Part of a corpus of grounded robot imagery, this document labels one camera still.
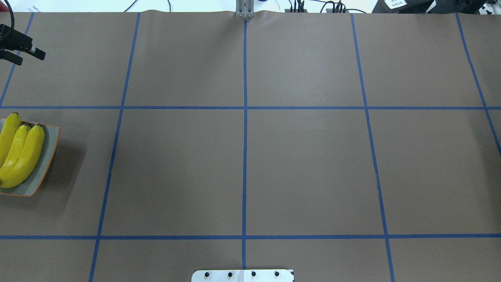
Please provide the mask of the yellow banana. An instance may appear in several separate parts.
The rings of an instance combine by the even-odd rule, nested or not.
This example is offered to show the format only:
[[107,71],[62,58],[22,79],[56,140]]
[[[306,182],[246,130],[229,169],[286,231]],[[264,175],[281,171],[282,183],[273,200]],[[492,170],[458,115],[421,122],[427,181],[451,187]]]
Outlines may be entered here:
[[27,180],[39,162],[45,131],[40,124],[32,127],[27,134],[25,145],[13,168],[1,175],[1,187],[13,188]]
[[25,142],[27,139],[27,135],[29,131],[31,130],[31,126],[29,125],[21,125],[15,135],[14,139],[11,143],[10,150],[8,152],[8,155],[5,159],[5,162],[0,168],[0,178],[5,178],[7,176],[7,173],[10,172],[18,162],[18,159],[20,158],[20,155],[23,152]]

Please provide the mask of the brown paper table cover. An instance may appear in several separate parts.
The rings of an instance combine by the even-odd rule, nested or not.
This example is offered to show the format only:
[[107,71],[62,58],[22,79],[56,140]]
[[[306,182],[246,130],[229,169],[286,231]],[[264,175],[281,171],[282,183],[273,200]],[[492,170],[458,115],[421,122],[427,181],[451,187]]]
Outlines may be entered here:
[[2,282],[500,281],[499,15],[15,18],[1,117],[60,134]]

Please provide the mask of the white pillar with base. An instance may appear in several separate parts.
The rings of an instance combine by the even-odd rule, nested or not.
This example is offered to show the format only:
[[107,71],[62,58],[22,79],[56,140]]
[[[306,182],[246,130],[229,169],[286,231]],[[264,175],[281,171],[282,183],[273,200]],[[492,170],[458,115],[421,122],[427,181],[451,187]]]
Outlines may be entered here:
[[192,282],[294,282],[294,271],[289,269],[224,269],[199,270]]

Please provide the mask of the aluminium frame post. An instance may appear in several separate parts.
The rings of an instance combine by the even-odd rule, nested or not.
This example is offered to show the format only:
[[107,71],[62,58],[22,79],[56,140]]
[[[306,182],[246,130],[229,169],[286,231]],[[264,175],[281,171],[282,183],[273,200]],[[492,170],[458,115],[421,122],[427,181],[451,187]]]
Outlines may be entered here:
[[251,19],[254,18],[254,0],[236,0],[236,18]]

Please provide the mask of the black box with label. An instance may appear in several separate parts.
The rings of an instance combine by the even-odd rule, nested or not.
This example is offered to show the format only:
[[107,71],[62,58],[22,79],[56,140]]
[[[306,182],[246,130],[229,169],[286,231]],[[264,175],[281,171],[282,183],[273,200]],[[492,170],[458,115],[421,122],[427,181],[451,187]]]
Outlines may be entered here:
[[378,0],[372,14],[426,14],[436,0]]

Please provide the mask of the yellow banana basket top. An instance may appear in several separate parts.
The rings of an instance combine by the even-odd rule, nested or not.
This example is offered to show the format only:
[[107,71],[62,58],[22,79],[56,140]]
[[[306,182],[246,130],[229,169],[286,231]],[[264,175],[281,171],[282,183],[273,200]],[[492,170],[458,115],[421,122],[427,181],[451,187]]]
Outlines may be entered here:
[[3,166],[10,151],[14,136],[22,124],[17,112],[10,114],[4,121],[0,134],[0,166]]

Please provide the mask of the grey square plate orange rim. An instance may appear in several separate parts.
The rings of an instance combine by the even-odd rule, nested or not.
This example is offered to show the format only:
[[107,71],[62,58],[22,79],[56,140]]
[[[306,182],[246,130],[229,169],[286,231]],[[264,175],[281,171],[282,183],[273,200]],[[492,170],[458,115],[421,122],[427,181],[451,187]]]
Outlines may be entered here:
[[45,131],[45,140],[41,157],[34,172],[22,183],[13,188],[1,188],[1,194],[18,197],[31,197],[41,186],[58,146],[60,128],[52,125],[41,125]]

